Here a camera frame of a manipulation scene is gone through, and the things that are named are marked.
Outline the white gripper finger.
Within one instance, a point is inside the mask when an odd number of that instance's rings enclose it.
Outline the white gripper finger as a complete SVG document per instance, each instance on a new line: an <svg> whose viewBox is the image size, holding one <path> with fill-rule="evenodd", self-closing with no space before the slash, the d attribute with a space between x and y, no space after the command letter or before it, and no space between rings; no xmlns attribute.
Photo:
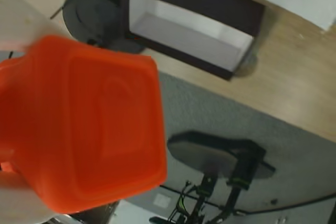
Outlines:
<svg viewBox="0 0 336 224"><path fill-rule="evenodd" d="M19 174L1 172L1 223L44 223L53 217Z"/></svg>
<svg viewBox="0 0 336 224"><path fill-rule="evenodd" d="M1 0L1 51L25 51L47 35L70 38L24 0Z"/></svg>

